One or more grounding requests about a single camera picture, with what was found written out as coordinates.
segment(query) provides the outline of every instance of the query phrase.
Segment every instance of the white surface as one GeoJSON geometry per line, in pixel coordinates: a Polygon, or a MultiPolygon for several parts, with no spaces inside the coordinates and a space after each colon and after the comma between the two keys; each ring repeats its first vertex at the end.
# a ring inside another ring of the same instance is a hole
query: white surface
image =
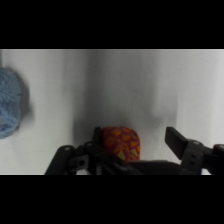
{"type": "Polygon", "coordinates": [[[207,146],[224,142],[223,50],[3,49],[30,91],[30,113],[0,141],[0,174],[44,174],[57,148],[95,126],[128,126],[142,159],[177,161],[167,126],[207,146]]]}

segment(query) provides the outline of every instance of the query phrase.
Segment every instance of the orange ball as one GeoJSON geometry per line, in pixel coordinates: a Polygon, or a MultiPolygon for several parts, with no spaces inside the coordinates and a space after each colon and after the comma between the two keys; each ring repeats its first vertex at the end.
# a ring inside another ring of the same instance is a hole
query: orange ball
{"type": "Polygon", "coordinates": [[[101,130],[102,147],[125,162],[140,160],[140,138],[125,127],[108,127],[101,130]]]}

